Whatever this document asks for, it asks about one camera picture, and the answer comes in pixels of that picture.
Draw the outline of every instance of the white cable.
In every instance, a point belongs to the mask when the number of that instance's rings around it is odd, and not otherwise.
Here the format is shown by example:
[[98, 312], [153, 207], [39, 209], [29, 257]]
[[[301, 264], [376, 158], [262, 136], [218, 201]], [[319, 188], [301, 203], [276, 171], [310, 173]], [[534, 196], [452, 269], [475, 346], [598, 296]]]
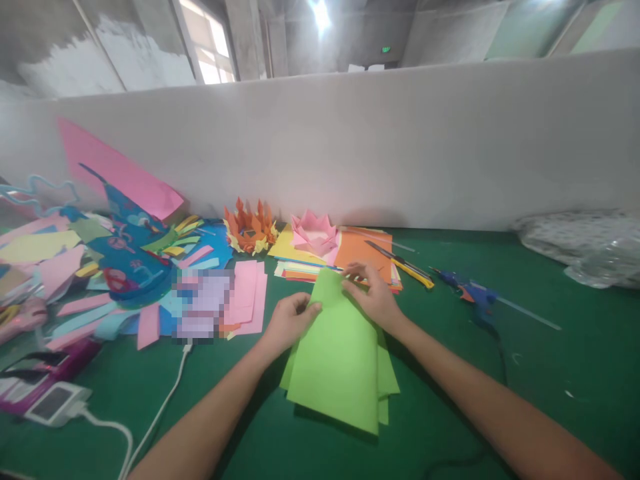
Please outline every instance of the white cable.
[[142, 450], [142, 446], [146, 443], [153, 428], [155, 427], [155, 424], [160, 419], [160, 415], [162, 415], [162, 412], [165, 410], [165, 407], [167, 406], [169, 400], [171, 399], [173, 392], [175, 392], [176, 388], [178, 388], [178, 383], [180, 383], [180, 379], [182, 378], [182, 370], [184, 370], [185, 368], [185, 360], [187, 359], [187, 354], [191, 351], [191, 347], [192, 347], [192, 344], [188, 343], [183, 348], [182, 360], [180, 361], [180, 367], [178, 368], [178, 377], [176, 378], [175, 383], [173, 384], [173, 388], [170, 390], [169, 394], [167, 395], [167, 398], [165, 398], [165, 401], [160, 406], [160, 410], [158, 410], [158, 413], [156, 414], [155, 418], [151, 422], [151, 426], [149, 427], [149, 430], [147, 430], [145, 436], [142, 438], [140, 445], [138, 445], [138, 448], [136, 448], [135, 452], [133, 452], [133, 456], [131, 457], [131, 460], [129, 460], [129, 464], [127, 466], [127, 469], [125, 470], [125, 476], [122, 477], [122, 480], [125, 480], [129, 475], [129, 472], [131, 470], [131, 467], [133, 466], [133, 462], [135, 461], [135, 458], [138, 456], [138, 453], [140, 453], [140, 450]]
[[120, 430], [122, 433], [125, 434], [125, 438], [127, 439], [127, 454], [125, 455], [125, 461], [122, 464], [122, 468], [120, 469], [120, 475], [118, 475], [118, 480], [124, 480], [125, 470], [127, 469], [129, 458], [131, 458], [131, 450], [133, 449], [133, 436], [131, 436], [131, 432], [129, 431], [129, 429], [118, 422], [108, 422], [108, 421], [98, 420], [96, 417], [93, 416], [93, 414], [89, 410], [87, 410], [84, 407], [82, 408], [82, 410], [80, 410], [80, 412], [78, 412], [78, 414], [82, 415], [84, 418], [89, 420], [92, 424], [96, 425], [97, 427], [111, 427], [111, 428], [115, 428], [116, 430]]

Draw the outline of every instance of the blue paper hat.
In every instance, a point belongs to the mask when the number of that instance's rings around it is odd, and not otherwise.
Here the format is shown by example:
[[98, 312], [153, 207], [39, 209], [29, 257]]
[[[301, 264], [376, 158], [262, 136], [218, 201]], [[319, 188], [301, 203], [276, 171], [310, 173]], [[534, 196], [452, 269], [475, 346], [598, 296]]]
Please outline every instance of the blue paper hat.
[[109, 201], [114, 227], [116, 230], [124, 229], [126, 234], [131, 237], [132, 244], [144, 247], [160, 240], [169, 232], [166, 225], [142, 210], [138, 204], [107, 182], [96, 171], [83, 163], [79, 165], [102, 182]]
[[133, 244], [126, 226], [110, 232], [75, 207], [61, 214], [89, 248], [89, 254], [103, 270], [109, 296], [122, 308], [132, 309], [160, 300], [171, 289], [172, 262]]

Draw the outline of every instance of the yellow utility knife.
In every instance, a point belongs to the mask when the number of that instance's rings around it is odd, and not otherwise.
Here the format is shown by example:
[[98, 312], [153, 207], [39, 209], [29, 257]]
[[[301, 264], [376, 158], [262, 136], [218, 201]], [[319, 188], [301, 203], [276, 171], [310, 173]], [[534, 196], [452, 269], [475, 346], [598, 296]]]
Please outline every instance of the yellow utility knife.
[[420, 270], [418, 267], [404, 260], [404, 258], [384, 250], [384, 248], [379, 247], [370, 240], [365, 240], [365, 243], [368, 243], [370, 246], [378, 250], [378, 252], [382, 253], [385, 257], [391, 259], [391, 261], [394, 262], [394, 264], [398, 268], [400, 268], [400, 270], [407, 272], [410, 276], [418, 280], [418, 282], [422, 283], [427, 288], [427, 290], [431, 290], [435, 286], [431, 276], [424, 270]]

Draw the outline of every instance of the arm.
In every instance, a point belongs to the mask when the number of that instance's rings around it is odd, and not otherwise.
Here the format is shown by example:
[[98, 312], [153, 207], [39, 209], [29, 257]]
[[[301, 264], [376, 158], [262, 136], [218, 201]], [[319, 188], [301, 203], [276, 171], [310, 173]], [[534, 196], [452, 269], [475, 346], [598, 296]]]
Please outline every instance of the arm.
[[411, 352], [520, 478], [621, 478], [558, 423], [406, 318], [376, 270], [350, 264], [343, 274], [368, 280], [366, 293], [348, 281], [343, 287], [374, 322]]
[[154, 445], [130, 480], [210, 478], [260, 377], [320, 312], [320, 304], [305, 310], [308, 302], [308, 293], [280, 300], [264, 336]]

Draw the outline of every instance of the pink paper lotus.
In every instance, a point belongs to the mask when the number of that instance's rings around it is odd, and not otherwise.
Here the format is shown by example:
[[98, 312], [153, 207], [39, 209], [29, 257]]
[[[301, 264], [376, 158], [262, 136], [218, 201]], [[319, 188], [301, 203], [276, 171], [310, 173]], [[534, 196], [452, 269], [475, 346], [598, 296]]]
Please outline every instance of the pink paper lotus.
[[291, 245], [298, 250], [308, 251], [318, 257], [323, 257], [338, 246], [336, 235], [338, 229], [332, 227], [329, 216], [321, 218], [306, 210], [301, 219], [291, 216], [293, 240]]

